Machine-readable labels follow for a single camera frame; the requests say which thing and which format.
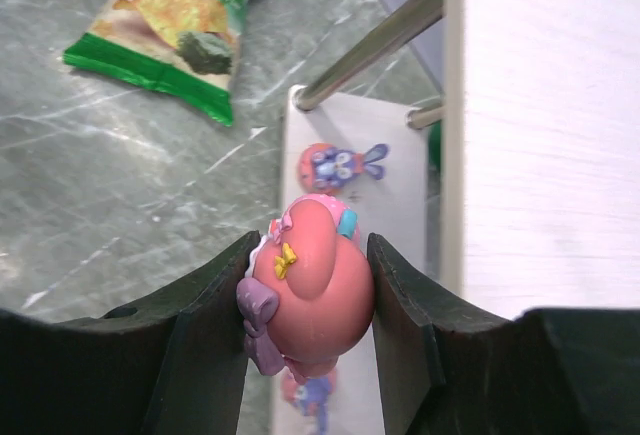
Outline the purple bunny pink base toy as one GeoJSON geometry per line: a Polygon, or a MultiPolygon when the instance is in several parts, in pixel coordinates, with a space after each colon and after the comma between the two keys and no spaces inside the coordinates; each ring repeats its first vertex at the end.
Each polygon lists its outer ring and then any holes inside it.
{"type": "Polygon", "coordinates": [[[329,143],[314,143],[299,157],[298,181],[309,193],[335,194],[364,173],[374,180],[383,179],[385,168],[379,162],[388,154],[389,146],[384,143],[364,153],[329,143]]]}

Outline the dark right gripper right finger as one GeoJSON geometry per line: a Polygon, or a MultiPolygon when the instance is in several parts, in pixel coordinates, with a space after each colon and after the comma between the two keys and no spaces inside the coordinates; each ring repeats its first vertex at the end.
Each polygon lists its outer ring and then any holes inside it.
{"type": "Polygon", "coordinates": [[[373,333],[389,434],[635,434],[639,314],[482,310],[371,234],[373,333]]]}

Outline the purple bunny blue ears toy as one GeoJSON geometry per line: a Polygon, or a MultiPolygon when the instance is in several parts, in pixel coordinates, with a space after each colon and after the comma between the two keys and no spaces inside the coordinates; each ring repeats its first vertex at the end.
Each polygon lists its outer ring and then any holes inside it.
{"type": "Polygon", "coordinates": [[[290,370],[286,370],[281,380],[281,395],[305,422],[310,423],[307,434],[325,435],[329,430],[329,399],[335,391],[337,371],[333,368],[320,378],[298,383],[290,370]]]}

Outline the pink bunny flower ring toy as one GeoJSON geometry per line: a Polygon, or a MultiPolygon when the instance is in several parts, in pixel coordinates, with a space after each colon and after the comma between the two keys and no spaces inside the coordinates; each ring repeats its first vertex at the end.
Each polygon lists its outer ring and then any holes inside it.
{"type": "Polygon", "coordinates": [[[236,302],[261,374],[288,369],[299,383],[328,374],[373,318],[357,214],[330,195],[297,198],[250,252],[236,302]]]}

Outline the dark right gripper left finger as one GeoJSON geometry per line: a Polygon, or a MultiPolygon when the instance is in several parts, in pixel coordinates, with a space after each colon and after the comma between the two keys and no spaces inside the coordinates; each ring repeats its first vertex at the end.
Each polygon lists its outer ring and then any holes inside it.
{"type": "Polygon", "coordinates": [[[1,313],[5,434],[232,434],[247,356],[236,287],[259,241],[100,318],[1,313]]]}

